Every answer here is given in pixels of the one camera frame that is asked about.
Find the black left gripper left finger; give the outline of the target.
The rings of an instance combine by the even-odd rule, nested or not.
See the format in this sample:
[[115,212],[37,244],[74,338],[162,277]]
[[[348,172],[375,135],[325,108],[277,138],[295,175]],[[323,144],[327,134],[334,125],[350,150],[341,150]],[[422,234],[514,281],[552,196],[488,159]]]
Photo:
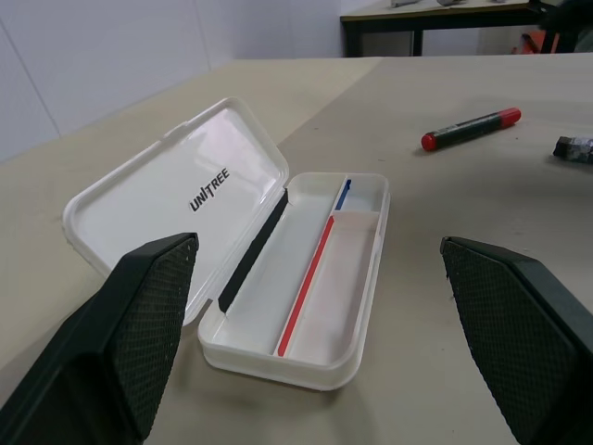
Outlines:
[[180,343],[195,233],[125,254],[0,408],[0,445],[143,445]]

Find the dark grey eraser block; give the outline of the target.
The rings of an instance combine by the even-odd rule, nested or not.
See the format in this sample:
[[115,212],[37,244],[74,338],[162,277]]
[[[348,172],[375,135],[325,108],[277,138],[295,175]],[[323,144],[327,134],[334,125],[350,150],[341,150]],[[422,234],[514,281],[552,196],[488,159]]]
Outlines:
[[593,138],[561,136],[552,155],[569,162],[593,165]]

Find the white Unitree pencil case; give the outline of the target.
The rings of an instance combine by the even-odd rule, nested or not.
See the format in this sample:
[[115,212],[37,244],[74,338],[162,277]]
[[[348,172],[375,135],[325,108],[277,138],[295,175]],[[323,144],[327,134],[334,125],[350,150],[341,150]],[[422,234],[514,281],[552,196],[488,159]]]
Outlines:
[[374,173],[305,172],[230,97],[74,197],[66,238],[98,272],[148,241],[191,232],[182,311],[206,361],[334,390],[357,373],[390,195]]

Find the orange object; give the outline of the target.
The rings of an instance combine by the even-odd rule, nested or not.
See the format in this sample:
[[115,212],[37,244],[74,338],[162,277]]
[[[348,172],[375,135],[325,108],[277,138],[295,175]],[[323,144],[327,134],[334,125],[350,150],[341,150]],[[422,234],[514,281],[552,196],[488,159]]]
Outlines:
[[511,50],[513,55],[553,54],[556,51],[559,35],[556,32],[524,32],[519,44]]

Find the black-framed wooden table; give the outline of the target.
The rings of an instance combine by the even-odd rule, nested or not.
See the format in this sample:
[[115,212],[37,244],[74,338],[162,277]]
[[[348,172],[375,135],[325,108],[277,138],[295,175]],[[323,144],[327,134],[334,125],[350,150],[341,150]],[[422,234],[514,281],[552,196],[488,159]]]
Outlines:
[[420,3],[398,8],[390,0],[340,17],[344,34],[344,56],[362,57],[362,38],[372,33],[410,32],[413,57],[423,54],[423,33],[457,29],[478,29],[536,25],[559,35],[556,54],[572,53],[580,32],[593,28],[593,0],[467,0],[462,5],[443,7],[436,0],[421,8]]

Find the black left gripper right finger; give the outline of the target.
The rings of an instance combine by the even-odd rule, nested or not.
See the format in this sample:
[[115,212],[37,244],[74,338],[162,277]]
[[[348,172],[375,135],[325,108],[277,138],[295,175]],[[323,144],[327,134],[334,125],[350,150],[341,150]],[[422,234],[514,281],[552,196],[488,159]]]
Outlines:
[[520,445],[593,445],[593,313],[540,261],[461,237],[440,253],[472,358]]

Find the black marker with red caps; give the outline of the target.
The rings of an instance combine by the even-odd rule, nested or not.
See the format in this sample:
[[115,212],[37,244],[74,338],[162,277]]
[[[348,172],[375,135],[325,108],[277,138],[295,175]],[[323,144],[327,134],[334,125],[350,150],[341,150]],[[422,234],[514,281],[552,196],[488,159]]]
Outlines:
[[449,127],[426,133],[421,138],[421,147],[426,152],[434,152],[455,146],[510,128],[521,117],[522,112],[518,108],[507,108],[469,121],[453,124]]

